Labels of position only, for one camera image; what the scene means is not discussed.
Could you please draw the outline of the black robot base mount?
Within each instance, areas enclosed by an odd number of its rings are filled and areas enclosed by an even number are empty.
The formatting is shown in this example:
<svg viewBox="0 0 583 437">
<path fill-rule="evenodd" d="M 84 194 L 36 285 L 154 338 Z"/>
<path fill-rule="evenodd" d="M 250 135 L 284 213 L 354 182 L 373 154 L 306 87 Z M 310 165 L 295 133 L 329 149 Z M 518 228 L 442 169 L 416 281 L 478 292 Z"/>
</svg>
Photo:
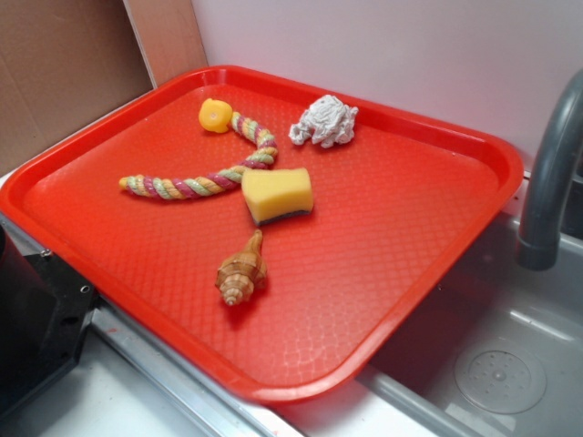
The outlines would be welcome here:
<svg viewBox="0 0 583 437">
<path fill-rule="evenodd" d="M 1 230 L 1 416 L 79 362 L 97 292 L 56 254 L 24 255 Z"/>
</svg>

